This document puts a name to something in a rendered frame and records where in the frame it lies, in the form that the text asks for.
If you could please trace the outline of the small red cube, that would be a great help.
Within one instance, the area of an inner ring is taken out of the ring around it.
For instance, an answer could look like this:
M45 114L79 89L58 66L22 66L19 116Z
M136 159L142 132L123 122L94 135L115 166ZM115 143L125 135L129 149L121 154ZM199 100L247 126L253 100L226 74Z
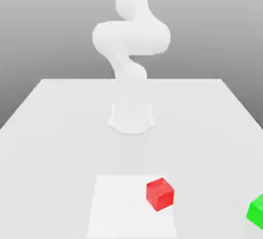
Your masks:
M173 205L174 194L175 189L163 177L146 184L146 199L155 211Z

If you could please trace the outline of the small green cube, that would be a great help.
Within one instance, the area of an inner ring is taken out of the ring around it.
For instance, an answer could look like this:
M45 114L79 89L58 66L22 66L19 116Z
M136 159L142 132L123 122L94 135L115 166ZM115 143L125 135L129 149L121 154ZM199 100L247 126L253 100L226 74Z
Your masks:
M263 194L250 203L247 219L263 230Z

